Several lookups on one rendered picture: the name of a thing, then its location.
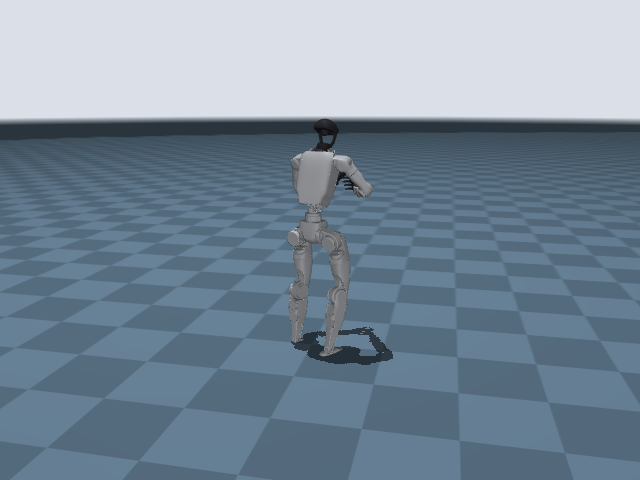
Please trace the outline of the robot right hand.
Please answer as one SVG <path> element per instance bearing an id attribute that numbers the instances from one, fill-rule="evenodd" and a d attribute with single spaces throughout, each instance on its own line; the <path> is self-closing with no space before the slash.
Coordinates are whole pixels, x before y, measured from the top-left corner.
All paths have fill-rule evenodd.
<path id="1" fill-rule="evenodd" d="M 349 179 L 349 177 L 343 177 L 343 179 Z M 345 184 L 344 186 L 352 186 L 350 188 L 346 188 L 345 190 L 353 190 L 353 186 L 358 187 L 351 180 L 345 180 L 343 182 L 350 182 L 351 183 L 351 184 Z M 354 190 L 353 190 L 353 192 L 354 192 Z"/>

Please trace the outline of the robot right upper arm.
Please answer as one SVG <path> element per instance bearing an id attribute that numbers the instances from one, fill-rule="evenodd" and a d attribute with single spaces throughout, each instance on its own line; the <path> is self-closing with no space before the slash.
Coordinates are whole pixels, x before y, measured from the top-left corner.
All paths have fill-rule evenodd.
<path id="1" fill-rule="evenodd" d="M 358 186 L 357 192 L 363 197 L 366 198 L 369 196 L 373 189 L 371 186 L 365 181 L 363 175 L 354 165 L 352 159 L 348 156 L 343 155 L 335 155 L 333 157 L 334 165 L 339 172 L 344 172 L 349 179 Z"/>

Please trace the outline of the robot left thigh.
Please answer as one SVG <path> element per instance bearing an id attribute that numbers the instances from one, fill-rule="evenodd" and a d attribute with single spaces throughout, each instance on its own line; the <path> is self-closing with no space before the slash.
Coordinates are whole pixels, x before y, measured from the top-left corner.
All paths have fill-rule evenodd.
<path id="1" fill-rule="evenodd" d="M 288 242 L 295 246 L 293 259 L 297 281 L 291 286 L 290 293 L 293 298 L 303 299 L 308 294 L 308 286 L 312 271 L 312 244 L 300 238 L 299 226 L 287 234 Z"/>

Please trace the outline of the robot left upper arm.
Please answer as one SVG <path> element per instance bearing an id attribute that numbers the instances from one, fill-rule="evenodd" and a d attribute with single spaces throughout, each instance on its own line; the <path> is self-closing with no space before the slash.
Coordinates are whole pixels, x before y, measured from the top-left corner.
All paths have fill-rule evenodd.
<path id="1" fill-rule="evenodd" d="M 300 161 L 300 157 L 301 157 L 302 154 L 303 153 L 298 154 L 290 162 L 291 166 L 292 166 L 292 171 L 293 171 L 293 187 L 294 187 L 295 190 L 296 190 L 296 185 L 297 185 L 299 161 Z"/>

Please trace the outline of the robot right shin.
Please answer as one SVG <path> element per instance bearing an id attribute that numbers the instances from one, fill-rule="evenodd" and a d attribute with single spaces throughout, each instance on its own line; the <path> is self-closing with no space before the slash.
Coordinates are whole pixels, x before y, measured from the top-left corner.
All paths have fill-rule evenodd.
<path id="1" fill-rule="evenodd" d="M 342 327 L 348 304 L 348 294 L 342 289 L 336 291 L 334 304 L 327 304 L 326 307 L 326 338 L 324 351 L 327 353 L 334 351 L 334 346 L 338 337 L 338 332 Z M 333 346 L 333 348 L 332 348 Z M 332 350 L 331 350 L 332 348 Z"/>

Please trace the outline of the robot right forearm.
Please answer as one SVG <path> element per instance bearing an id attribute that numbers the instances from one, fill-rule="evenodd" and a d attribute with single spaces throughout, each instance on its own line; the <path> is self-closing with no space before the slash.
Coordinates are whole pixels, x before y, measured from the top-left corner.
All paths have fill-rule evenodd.
<path id="1" fill-rule="evenodd" d="M 369 183 L 368 183 L 368 184 L 369 184 Z M 369 185 L 370 185 L 370 184 L 369 184 Z M 371 186 L 371 185 L 370 185 L 370 186 Z M 372 188 L 372 186 L 371 186 L 371 188 Z M 373 188 L 372 188 L 372 189 L 373 189 Z M 353 190 L 354 190 L 354 194 L 356 194 L 358 197 L 362 197 L 362 196 L 357 192 L 358 187 L 353 186 Z M 370 195 L 369 195 L 369 196 L 370 196 Z M 368 196 L 367 196 L 367 197 L 368 197 Z"/>

